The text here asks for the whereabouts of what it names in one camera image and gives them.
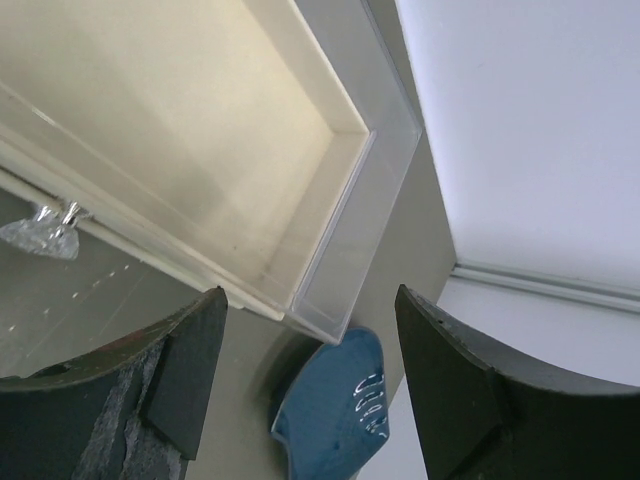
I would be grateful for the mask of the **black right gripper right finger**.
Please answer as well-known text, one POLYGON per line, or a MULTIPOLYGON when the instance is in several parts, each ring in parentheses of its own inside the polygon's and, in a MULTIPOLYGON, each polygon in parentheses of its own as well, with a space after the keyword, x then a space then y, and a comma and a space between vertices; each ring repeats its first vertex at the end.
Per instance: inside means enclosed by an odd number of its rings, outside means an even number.
POLYGON ((429 478, 638 478, 637 387, 527 355, 406 285, 395 315, 429 478))

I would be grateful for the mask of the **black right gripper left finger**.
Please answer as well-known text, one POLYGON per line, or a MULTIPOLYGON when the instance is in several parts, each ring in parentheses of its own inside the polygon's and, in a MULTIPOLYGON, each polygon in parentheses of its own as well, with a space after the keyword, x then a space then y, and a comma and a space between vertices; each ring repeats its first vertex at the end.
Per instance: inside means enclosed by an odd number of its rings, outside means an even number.
POLYGON ((1 380, 4 479, 182 479, 199 449, 228 300, 1 380))

